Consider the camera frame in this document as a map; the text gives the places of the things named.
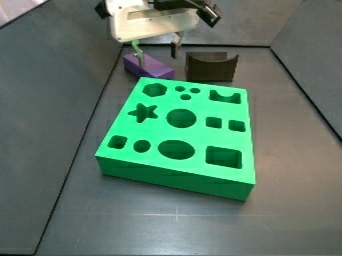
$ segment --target rectangular hole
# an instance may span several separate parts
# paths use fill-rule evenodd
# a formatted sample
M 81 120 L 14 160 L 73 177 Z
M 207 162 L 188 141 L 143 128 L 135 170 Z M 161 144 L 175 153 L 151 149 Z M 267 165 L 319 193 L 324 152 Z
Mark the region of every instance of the rectangular hole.
M 127 143 L 127 137 L 124 136 L 112 136 L 111 141 L 108 143 L 109 148 L 123 149 Z
M 228 148 L 207 147 L 206 163 L 242 169 L 242 153 Z

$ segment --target gray table surface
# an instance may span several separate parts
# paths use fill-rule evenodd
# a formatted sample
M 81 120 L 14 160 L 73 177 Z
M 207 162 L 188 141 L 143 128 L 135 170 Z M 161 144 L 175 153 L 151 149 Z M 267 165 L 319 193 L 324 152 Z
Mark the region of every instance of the gray table surface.
M 143 49 L 184 80 L 184 58 Z M 247 202 L 101 175 L 93 154 L 137 81 L 119 62 L 37 255 L 342 254 L 340 142 L 275 56 L 183 51 L 240 54 L 232 86 L 250 94 L 258 178 Z
M 0 254 L 36 250 L 120 53 L 96 3 L 49 1 L 0 29 Z
M 271 48 L 342 138 L 342 1 L 311 0 Z

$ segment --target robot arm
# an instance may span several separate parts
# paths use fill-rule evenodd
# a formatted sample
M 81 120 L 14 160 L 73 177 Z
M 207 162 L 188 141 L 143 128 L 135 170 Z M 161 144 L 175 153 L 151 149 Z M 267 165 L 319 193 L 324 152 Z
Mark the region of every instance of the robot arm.
M 109 17 L 111 34 L 119 42 L 132 41 L 143 66 L 139 39 L 176 33 L 171 43 L 176 58 L 184 31 L 196 27 L 199 18 L 214 27 L 220 10 L 210 0 L 103 0 L 95 8 L 99 16 Z

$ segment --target square hole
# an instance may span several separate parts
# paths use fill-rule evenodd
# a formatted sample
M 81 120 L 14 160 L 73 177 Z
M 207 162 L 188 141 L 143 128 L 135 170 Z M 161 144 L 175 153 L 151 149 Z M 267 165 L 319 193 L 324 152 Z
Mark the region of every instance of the square hole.
M 115 149 L 123 149 L 125 143 L 127 143 L 127 137 L 112 136 L 111 141 L 108 143 L 108 147 Z
M 242 169 L 242 153 L 228 148 L 207 147 L 206 163 Z
M 230 120 L 230 130 L 235 132 L 246 132 L 244 122 Z
M 220 118 L 216 118 L 216 117 L 207 117 L 207 127 L 211 127 L 211 128 L 222 128 L 222 119 Z

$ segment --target oval hole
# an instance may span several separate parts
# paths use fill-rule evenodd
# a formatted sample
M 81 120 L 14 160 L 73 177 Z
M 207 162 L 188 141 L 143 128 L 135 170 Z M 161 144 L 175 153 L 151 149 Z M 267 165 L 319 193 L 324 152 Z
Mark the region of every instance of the oval hole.
M 180 140 L 167 140 L 161 142 L 157 150 L 164 157 L 173 160 L 185 160 L 195 154 L 193 147 Z

